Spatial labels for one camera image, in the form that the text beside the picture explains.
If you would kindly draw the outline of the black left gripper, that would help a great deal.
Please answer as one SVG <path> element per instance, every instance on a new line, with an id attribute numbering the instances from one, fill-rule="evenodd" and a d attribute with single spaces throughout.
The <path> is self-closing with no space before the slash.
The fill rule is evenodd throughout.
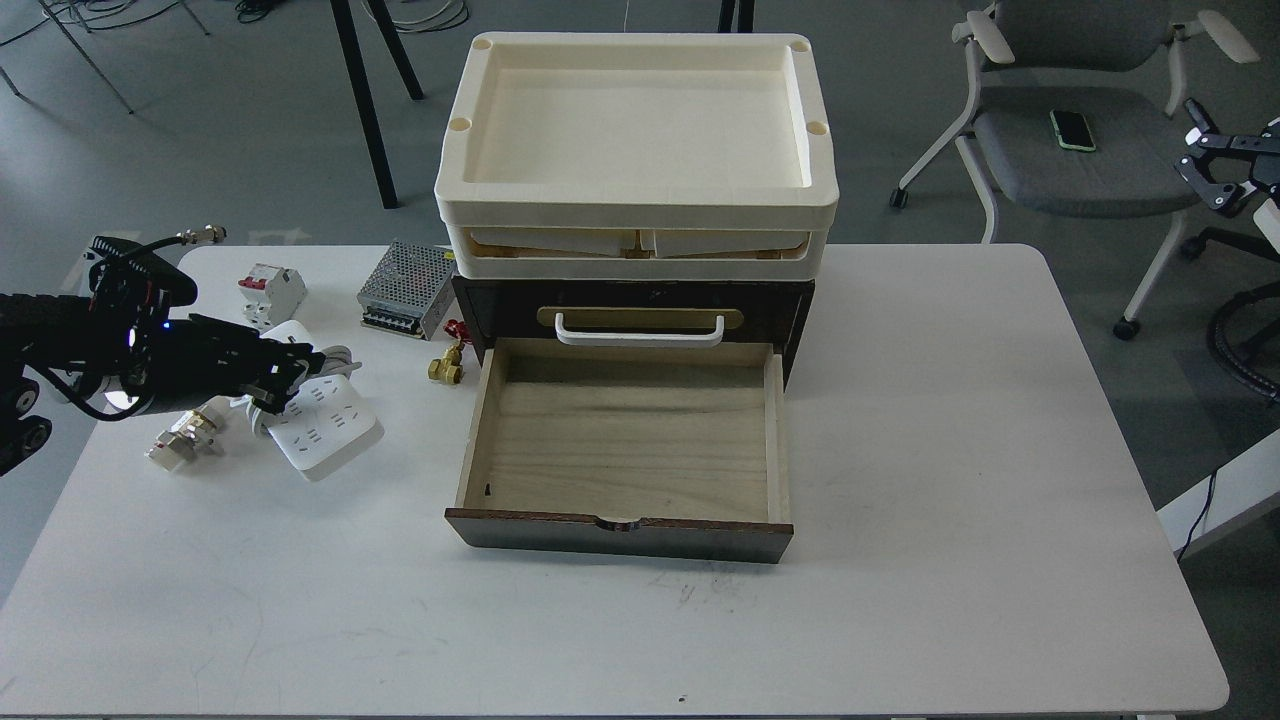
<path id="1" fill-rule="evenodd" d="M 200 243 L 170 236 L 137 243 L 97 236 L 86 251 L 90 316 L 102 341 L 84 373 L 84 397 L 95 419 L 172 413 L 224 395 L 250 397 L 265 413 L 283 413 L 325 355 L 310 343 L 264 338 L 247 325 L 192 316 L 173 320 L 174 307 L 198 296 L 196 283 L 157 250 Z"/>

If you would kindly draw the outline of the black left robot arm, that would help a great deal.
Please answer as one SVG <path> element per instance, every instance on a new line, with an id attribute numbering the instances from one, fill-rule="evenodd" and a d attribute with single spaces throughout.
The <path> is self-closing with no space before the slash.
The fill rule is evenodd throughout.
<path id="1" fill-rule="evenodd" d="M 90 291 L 6 293 L 1 299 L 1 460 L 9 471 L 38 452 L 52 424 L 32 414 L 42 383 L 84 415 L 119 421 L 174 413 L 215 396 L 248 396 L 280 413 L 325 355 L 306 342 L 264 338 L 247 325 L 170 310 L 192 305 L 192 278 L 161 259 L 173 245 L 218 243 L 225 231 L 197 231 L 136 243 L 99 236 L 90 247 Z"/>

